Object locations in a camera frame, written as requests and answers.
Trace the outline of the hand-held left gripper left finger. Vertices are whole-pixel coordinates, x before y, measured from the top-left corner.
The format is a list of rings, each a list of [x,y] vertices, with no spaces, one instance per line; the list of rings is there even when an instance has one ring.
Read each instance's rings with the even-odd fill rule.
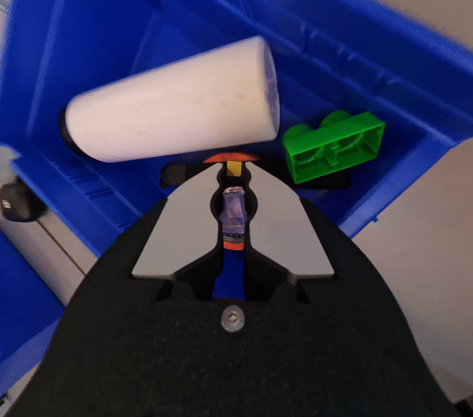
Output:
[[[222,269],[223,238],[215,202],[222,191],[222,163],[182,183],[171,193],[133,268],[133,278],[184,278],[194,267]]]

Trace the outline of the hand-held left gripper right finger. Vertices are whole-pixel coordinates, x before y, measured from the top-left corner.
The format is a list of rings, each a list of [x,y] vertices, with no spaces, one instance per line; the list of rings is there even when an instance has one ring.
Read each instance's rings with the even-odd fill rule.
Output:
[[[249,245],[282,266],[290,278],[332,278],[334,269],[299,196],[252,162],[249,191],[256,211],[249,221]]]

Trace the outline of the green toy brick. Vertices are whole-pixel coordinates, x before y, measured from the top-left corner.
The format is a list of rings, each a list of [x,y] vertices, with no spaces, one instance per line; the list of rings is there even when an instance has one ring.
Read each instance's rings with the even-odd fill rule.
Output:
[[[370,112],[352,116],[343,110],[330,113],[317,129],[291,127],[282,146],[292,180],[300,184],[376,159],[385,127]]]

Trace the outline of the black earbuds case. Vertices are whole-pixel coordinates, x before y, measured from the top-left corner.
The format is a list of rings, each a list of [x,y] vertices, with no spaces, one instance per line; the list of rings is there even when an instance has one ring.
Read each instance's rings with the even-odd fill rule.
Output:
[[[43,201],[24,183],[6,183],[0,189],[1,214],[10,222],[29,223],[47,211]]]

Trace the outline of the blue plastic bin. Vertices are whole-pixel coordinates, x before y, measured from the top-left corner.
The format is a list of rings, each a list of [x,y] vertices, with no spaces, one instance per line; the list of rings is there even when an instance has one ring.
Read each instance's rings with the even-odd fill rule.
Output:
[[[96,255],[171,190],[161,168],[211,153],[105,164],[62,141],[74,96],[255,35],[273,52],[281,133],[326,114],[386,123],[377,159],[309,198],[354,237],[472,137],[472,53],[372,0],[13,0],[1,60],[1,146]]]
[[[0,395],[44,357],[64,306],[0,235]]]

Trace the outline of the orange rimmed round object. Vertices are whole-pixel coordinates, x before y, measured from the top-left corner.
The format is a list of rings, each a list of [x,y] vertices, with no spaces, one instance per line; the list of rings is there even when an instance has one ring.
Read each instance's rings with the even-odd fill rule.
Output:
[[[205,160],[204,164],[207,163],[218,163],[218,162],[244,162],[244,161],[257,161],[262,158],[256,154],[245,153],[245,152],[224,152],[215,154]],[[244,235],[240,235],[237,238],[231,238],[228,234],[223,235],[223,246],[227,250],[232,251],[243,251],[244,250]]]

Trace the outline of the large clear cube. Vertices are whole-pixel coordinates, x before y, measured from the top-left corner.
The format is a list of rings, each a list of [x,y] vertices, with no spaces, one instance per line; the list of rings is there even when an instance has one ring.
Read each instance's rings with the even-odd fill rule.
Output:
[[[223,210],[220,214],[223,239],[242,244],[245,237],[246,209],[245,191],[241,186],[228,187],[223,191]]]

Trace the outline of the white device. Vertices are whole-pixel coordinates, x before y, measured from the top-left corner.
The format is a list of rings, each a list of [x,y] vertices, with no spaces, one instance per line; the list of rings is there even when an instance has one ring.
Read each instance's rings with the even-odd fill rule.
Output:
[[[82,93],[58,124],[72,152],[104,163],[273,141],[270,47],[255,36]]]

